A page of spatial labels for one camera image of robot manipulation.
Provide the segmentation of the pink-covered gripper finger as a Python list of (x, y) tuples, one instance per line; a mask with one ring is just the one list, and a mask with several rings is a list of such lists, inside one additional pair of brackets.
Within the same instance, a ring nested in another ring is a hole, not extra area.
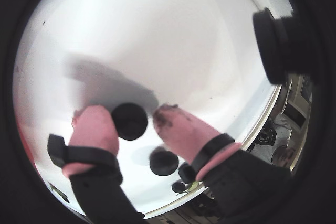
[(48, 155), (70, 180), (83, 212), (92, 223), (144, 223), (121, 188), (118, 133), (110, 112), (88, 106), (76, 114), (72, 126), (68, 145), (63, 137), (49, 135)]
[(187, 162), (182, 179), (209, 188), (226, 218), (254, 211), (291, 179), (289, 169), (242, 150), (230, 135), (177, 105), (157, 108), (153, 125), (164, 144)]

